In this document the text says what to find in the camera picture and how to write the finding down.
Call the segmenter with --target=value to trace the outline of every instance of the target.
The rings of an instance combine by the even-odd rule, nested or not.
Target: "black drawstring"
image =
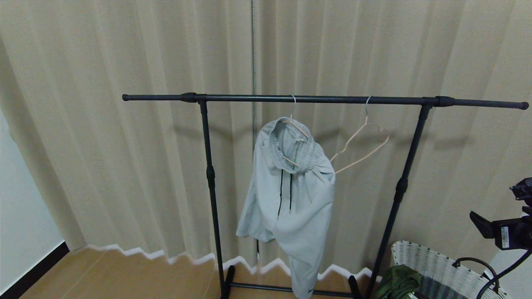
[[[279,219],[279,214],[281,214],[281,203],[282,203],[282,169],[281,169],[281,190],[279,191],[279,211],[277,211],[277,219]]]
[[[293,174],[290,174],[290,213],[292,212],[292,178]]]

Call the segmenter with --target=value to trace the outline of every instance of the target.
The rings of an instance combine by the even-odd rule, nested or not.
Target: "wooden floor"
[[[266,274],[250,274],[237,264],[234,281],[290,286],[281,267]],[[349,292],[345,277],[331,272],[316,289]],[[141,254],[83,249],[71,252],[35,283],[22,298],[219,298],[218,271],[213,260],[193,265],[186,256],[169,265],[166,258],[149,260]],[[231,299],[295,298],[292,293],[232,288]],[[334,298],[316,296],[312,298]]]

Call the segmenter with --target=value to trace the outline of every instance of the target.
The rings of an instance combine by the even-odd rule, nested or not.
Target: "curtain fold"
[[[530,1],[256,1],[259,94],[435,96],[532,102]],[[0,7],[0,104],[71,249],[214,252],[197,104],[122,94],[250,94],[251,1],[47,1]],[[293,104],[257,105],[257,130]],[[236,226],[252,173],[251,103],[209,102],[224,260],[256,263]],[[419,107],[369,105],[390,132],[337,176],[323,268],[371,267]],[[363,105],[297,104],[325,154],[363,124]],[[431,111],[391,241],[451,257],[496,248],[470,223],[518,217],[508,187],[530,176],[529,111]],[[386,134],[363,130],[341,168]],[[287,261],[274,242],[260,261]]]

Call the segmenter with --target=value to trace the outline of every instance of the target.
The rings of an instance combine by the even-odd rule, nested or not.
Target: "baseboard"
[[[59,262],[69,249],[65,242],[56,247],[49,255],[45,256],[35,267],[31,268],[22,278],[7,289],[0,299],[16,299],[22,296],[34,283],[36,283],[46,272],[48,272],[57,262]]]

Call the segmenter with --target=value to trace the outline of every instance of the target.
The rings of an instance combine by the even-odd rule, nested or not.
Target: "white wall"
[[[525,250],[499,251],[490,265],[500,273],[518,260]],[[512,299],[530,299],[532,297],[532,258],[501,279],[501,287]]]
[[[0,111],[0,293],[62,242]]]

